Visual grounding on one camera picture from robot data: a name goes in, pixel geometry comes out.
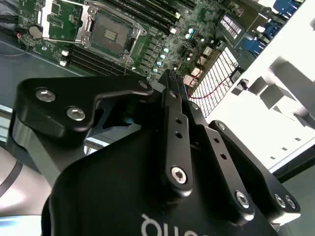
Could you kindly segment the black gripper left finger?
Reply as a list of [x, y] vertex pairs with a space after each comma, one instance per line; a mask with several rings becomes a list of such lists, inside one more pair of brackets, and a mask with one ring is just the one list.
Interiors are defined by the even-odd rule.
[[54, 185], [70, 165], [138, 131], [159, 134], [161, 181], [193, 189], [188, 118], [176, 92], [137, 75], [31, 78], [17, 86], [12, 138]]

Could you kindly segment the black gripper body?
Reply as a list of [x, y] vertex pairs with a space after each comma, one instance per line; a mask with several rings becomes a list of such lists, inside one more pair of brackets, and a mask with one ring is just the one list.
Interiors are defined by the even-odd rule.
[[191, 148], [192, 193], [174, 195], [160, 178], [159, 134], [138, 131], [70, 165], [41, 217], [44, 236], [275, 236], [259, 211], [230, 221], [213, 155]]

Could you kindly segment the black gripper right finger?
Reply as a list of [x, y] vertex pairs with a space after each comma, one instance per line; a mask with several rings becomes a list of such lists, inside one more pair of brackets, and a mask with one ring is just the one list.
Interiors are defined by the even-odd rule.
[[187, 87], [180, 87], [192, 139], [200, 148], [203, 174], [214, 177], [211, 194], [219, 193], [219, 213], [236, 225], [244, 225], [262, 213], [271, 224], [281, 226], [301, 215], [297, 200], [253, 153], [221, 121], [207, 123], [200, 107], [188, 100]]

